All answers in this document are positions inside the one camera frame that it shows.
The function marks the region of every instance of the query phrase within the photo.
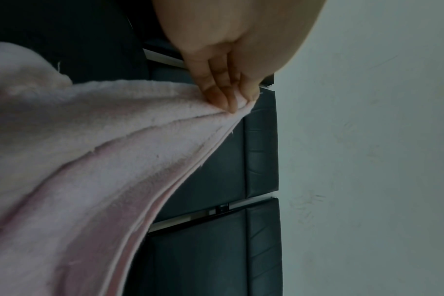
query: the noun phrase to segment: pink towel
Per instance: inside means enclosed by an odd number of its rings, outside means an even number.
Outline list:
[[[0,43],[0,296],[121,295],[159,209],[253,103],[231,115],[197,87],[72,85]]]

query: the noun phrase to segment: finger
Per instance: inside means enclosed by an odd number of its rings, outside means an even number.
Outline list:
[[[211,69],[216,85],[227,97],[228,111],[235,113],[238,110],[238,103],[228,74],[227,56],[224,55],[210,59],[209,68]]]
[[[186,66],[196,85],[201,89],[206,99],[214,106],[228,111],[227,97],[217,86],[212,76],[209,62],[202,60],[188,59],[183,56]]]
[[[235,65],[232,53],[229,53],[227,55],[227,67],[228,67],[228,74],[230,76],[230,82],[232,83],[232,85],[238,84],[240,82],[241,74],[237,66]]]
[[[262,79],[251,79],[242,74],[240,92],[248,101],[256,101],[260,97],[260,83]]]

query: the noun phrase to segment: towel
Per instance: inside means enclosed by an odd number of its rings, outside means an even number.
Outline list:
[[[253,107],[196,86],[72,84],[0,43],[0,296],[121,295],[134,253],[172,193]]]

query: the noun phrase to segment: white wall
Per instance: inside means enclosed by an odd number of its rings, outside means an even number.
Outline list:
[[[274,89],[284,294],[444,295],[444,0],[329,0]]]

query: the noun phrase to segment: human hand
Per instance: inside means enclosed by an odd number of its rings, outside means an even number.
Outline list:
[[[159,22],[207,100],[228,112],[283,67],[325,0],[153,0]]]

